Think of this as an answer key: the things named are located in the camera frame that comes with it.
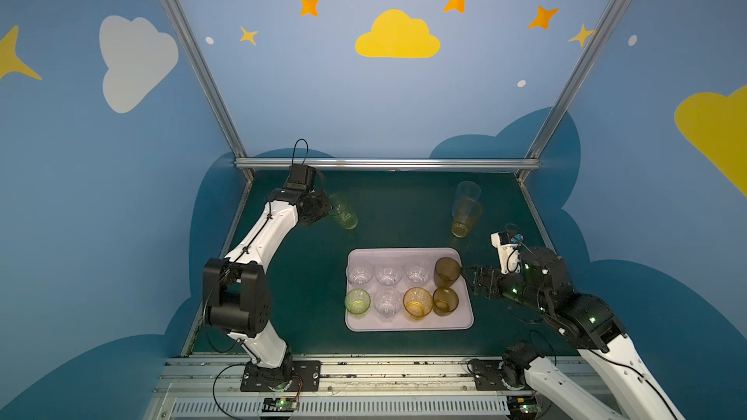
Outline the tall frosted blue glass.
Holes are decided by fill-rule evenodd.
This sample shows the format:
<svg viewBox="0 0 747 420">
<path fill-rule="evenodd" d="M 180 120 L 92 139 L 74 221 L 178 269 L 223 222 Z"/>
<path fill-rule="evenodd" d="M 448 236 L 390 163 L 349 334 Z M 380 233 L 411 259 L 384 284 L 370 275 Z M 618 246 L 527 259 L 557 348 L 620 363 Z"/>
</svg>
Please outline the tall frosted blue glass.
<svg viewBox="0 0 747 420">
<path fill-rule="evenodd" d="M 475 182 L 463 181 L 457 185 L 455 191 L 454 204 L 457 205 L 464 198 L 470 198 L 470 200 L 478 201 L 482 195 L 482 188 Z"/>
</svg>

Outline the short yellow transparent glass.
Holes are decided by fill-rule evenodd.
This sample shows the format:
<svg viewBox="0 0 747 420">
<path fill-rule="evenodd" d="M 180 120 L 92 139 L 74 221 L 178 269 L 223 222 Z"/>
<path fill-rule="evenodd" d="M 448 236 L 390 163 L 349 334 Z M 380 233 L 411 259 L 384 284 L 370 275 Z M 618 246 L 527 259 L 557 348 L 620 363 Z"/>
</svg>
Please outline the short yellow transparent glass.
<svg viewBox="0 0 747 420">
<path fill-rule="evenodd" d="M 410 318 L 421 320 L 433 310 L 433 297 L 422 287 L 408 289 L 403 295 L 403 307 Z"/>
</svg>

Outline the small green transparent glass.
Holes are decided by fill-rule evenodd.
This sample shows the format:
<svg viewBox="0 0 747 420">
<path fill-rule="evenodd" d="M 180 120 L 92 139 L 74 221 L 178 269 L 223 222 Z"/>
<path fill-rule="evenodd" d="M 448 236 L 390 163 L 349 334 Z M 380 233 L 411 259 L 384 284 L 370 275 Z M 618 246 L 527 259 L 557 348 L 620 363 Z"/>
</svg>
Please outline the small green transparent glass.
<svg viewBox="0 0 747 420">
<path fill-rule="evenodd" d="M 351 289 L 344 298 L 344 307 L 353 317 L 362 317 L 372 305 L 371 295 L 361 288 Z"/>
</svg>

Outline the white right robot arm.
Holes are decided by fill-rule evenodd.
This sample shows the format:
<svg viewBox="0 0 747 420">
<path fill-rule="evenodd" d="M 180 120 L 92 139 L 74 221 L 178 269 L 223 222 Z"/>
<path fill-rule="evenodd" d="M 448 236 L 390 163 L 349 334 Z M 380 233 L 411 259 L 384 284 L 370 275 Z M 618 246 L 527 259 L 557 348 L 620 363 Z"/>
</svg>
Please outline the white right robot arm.
<svg viewBox="0 0 747 420">
<path fill-rule="evenodd" d="M 499 266 L 463 268 L 468 289 L 538 312 L 594 369 L 619 407 L 606 406 L 526 341 L 509 347 L 498 362 L 471 360 L 478 389 L 532 390 L 573 419 L 682 418 L 611 307 L 574 288 L 564 258 L 545 247 L 502 246 L 499 260 Z"/>
</svg>

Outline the clear faceted glass four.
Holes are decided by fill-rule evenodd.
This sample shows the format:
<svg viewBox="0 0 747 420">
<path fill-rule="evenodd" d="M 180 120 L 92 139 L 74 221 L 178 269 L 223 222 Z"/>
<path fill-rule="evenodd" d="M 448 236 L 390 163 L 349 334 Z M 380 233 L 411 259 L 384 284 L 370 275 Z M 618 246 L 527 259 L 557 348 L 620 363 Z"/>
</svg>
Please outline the clear faceted glass four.
<svg viewBox="0 0 747 420">
<path fill-rule="evenodd" d="M 366 287 L 374 278 L 374 268 L 366 262 L 352 262 L 346 268 L 346 278 L 352 286 Z"/>
</svg>

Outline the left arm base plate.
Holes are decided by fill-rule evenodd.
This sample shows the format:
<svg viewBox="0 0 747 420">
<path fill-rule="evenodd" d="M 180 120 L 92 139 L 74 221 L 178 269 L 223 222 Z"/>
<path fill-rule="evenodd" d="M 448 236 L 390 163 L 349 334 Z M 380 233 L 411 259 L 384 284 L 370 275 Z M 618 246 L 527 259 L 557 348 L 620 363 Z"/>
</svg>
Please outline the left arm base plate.
<svg viewBox="0 0 747 420">
<path fill-rule="evenodd" d="M 244 367 L 239 385 L 241 392 L 317 392 L 321 379 L 321 362 L 293 361 L 276 369 L 259 368 L 252 363 Z"/>
</svg>

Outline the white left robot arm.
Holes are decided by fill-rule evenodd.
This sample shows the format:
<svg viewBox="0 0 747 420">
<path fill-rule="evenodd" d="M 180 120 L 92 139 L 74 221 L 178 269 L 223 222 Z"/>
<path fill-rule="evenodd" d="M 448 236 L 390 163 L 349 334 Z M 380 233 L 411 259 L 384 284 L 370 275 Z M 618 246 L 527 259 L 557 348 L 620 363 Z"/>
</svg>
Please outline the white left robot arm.
<svg viewBox="0 0 747 420">
<path fill-rule="evenodd" d="M 274 190 L 258 221 L 225 257 L 202 272 L 202 322 L 226 334 L 250 356 L 248 388 L 279 391 L 293 381 L 293 356 L 270 322 L 268 268 L 284 238 L 297 225 L 310 226 L 332 209 L 326 192 Z"/>
</svg>

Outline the clear faceted glass three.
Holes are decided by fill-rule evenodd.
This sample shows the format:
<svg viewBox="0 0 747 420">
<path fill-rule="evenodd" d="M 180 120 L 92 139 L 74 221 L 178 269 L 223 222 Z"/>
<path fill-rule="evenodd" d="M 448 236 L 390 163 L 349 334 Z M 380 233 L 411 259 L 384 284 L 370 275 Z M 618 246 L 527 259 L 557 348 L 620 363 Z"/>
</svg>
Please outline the clear faceted glass three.
<svg viewBox="0 0 747 420">
<path fill-rule="evenodd" d="M 423 262 L 410 262 L 405 266 L 406 278 L 414 287 L 424 286 L 431 280 L 431 270 Z"/>
</svg>

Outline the tall green transparent glass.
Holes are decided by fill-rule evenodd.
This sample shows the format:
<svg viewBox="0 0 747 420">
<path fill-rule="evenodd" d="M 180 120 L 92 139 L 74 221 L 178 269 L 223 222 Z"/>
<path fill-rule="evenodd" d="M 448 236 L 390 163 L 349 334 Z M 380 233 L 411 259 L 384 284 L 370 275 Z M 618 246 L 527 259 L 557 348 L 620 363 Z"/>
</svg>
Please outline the tall green transparent glass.
<svg viewBox="0 0 747 420">
<path fill-rule="evenodd" d="M 341 192 L 331 194 L 329 200 L 332 204 L 330 215 L 344 229 L 351 231 L 358 225 L 358 216 L 349 199 Z"/>
</svg>

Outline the dimpled amber glass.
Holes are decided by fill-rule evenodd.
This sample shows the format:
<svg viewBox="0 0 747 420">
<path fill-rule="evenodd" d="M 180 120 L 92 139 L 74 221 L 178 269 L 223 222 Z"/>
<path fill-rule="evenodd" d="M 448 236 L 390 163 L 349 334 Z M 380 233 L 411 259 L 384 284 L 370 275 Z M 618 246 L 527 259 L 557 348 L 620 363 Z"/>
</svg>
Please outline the dimpled amber glass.
<svg viewBox="0 0 747 420">
<path fill-rule="evenodd" d="M 432 299 L 433 311 L 441 317 L 453 313 L 460 303 L 458 294 L 449 287 L 437 288 L 432 295 Z"/>
<path fill-rule="evenodd" d="M 437 288 L 450 288 L 461 276 L 461 264 L 454 258 L 439 258 L 434 266 L 434 283 Z"/>
</svg>

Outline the clear faceted glass one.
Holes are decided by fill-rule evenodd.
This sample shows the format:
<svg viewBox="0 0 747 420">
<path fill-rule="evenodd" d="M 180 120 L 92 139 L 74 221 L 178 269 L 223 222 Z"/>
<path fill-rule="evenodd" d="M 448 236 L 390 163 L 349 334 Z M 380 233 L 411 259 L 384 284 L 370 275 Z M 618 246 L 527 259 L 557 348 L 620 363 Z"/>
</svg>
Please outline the clear faceted glass one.
<svg viewBox="0 0 747 420">
<path fill-rule="evenodd" d="M 392 321 L 402 310 L 402 294 L 395 287 L 381 287 L 373 297 L 373 307 L 381 321 Z"/>
</svg>

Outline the tall yellow transparent glass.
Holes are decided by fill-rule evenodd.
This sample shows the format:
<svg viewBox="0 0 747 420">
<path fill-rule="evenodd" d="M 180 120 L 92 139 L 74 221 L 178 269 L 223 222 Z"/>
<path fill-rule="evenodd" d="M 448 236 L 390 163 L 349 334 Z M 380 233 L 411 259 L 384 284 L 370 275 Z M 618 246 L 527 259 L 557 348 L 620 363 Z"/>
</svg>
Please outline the tall yellow transparent glass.
<svg viewBox="0 0 747 420">
<path fill-rule="evenodd" d="M 457 238 L 468 236 L 482 218 L 482 212 L 484 210 L 480 202 L 472 198 L 461 198 L 454 210 L 451 233 Z"/>
</svg>

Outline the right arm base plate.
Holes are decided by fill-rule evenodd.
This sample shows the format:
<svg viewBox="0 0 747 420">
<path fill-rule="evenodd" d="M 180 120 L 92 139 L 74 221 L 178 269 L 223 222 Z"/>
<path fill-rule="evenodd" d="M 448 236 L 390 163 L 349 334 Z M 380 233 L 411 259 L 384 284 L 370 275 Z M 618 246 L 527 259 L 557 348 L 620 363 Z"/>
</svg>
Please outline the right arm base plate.
<svg viewBox="0 0 747 420">
<path fill-rule="evenodd" d="M 478 391 L 533 391 L 525 370 L 512 361 L 471 359 L 467 369 Z"/>
</svg>

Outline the clear faceted glass two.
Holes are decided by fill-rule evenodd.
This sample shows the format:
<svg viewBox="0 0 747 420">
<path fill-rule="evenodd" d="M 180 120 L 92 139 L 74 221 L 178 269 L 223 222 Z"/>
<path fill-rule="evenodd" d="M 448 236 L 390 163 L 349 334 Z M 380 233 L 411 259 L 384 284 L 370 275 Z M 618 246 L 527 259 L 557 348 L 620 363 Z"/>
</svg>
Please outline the clear faceted glass two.
<svg viewBox="0 0 747 420">
<path fill-rule="evenodd" d="M 402 280 L 402 268 L 398 264 L 377 264 L 375 278 L 383 286 L 396 286 Z"/>
</svg>

